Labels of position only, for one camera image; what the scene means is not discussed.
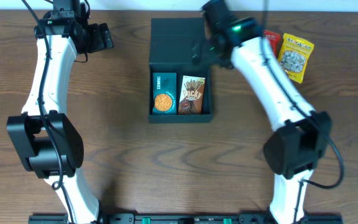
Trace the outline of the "black gift box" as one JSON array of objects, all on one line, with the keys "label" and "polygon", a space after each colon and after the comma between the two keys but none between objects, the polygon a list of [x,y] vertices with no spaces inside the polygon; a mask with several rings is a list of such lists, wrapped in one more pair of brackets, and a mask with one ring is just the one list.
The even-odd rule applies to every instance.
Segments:
[{"label": "black gift box", "polygon": [[[202,61],[201,48],[206,46],[204,20],[202,18],[152,18],[149,50],[149,123],[207,123],[213,118],[211,70]],[[206,79],[200,114],[155,114],[155,73],[177,75],[175,94],[177,103],[183,91],[183,77]]]}]

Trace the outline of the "red raisin bag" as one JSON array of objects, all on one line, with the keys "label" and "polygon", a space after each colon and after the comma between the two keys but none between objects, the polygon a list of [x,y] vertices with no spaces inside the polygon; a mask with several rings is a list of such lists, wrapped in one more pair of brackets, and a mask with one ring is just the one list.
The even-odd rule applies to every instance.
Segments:
[{"label": "red raisin bag", "polygon": [[264,30],[264,36],[269,40],[274,55],[277,55],[277,47],[281,41],[280,34],[269,30]]}]

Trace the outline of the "brown Pocky box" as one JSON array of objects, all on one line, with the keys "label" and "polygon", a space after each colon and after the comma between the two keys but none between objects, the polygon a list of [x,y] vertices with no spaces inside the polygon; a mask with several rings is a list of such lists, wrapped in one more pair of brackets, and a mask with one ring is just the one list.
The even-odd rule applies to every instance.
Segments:
[{"label": "brown Pocky box", "polygon": [[178,114],[201,114],[205,77],[183,76]]}]

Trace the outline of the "teal cookie box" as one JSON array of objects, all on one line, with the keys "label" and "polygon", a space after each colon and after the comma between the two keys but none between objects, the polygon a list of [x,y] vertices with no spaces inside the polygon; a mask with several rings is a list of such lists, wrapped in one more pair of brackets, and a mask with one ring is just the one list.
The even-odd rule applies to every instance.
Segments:
[{"label": "teal cookie box", "polygon": [[153,114],[177,113],[177,74],[153,73]]}]

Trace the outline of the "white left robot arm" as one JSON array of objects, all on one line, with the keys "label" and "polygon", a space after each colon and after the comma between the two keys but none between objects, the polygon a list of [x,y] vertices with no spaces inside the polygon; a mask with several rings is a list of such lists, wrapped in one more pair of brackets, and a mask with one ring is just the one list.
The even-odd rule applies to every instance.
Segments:
[{"label": "white left robot arm", "polygon": [[29,223],[110,223],[81,170],[84,145],[67,117],[70,73],[78,55],[113,48],[107,24],[89,24],[87,0],[54,0],[37,25],[37,64],[29,97],[19,116],[7,119],[7,133],[28,172],[57,193],[64,215],[38,214]]}]

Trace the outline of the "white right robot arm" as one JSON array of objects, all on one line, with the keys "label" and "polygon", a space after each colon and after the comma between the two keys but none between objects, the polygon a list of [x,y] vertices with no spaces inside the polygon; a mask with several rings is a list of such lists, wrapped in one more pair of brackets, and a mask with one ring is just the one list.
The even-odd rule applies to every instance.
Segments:
[{"label": "white right robot arm", "polygon": [[313,172],[331,142],[331,118],[316,112],[288,79],[262,33],[263,25],[251,17],[238,19],[224,1],[208,1],[201,10],[211,31],[208,55],[213,63],[242,73],[273,131],[263,146],[274,173],[273,199],[265,214],[247,212],[239,222],[342,223],[340,216],[309,214],[303,208]]}]

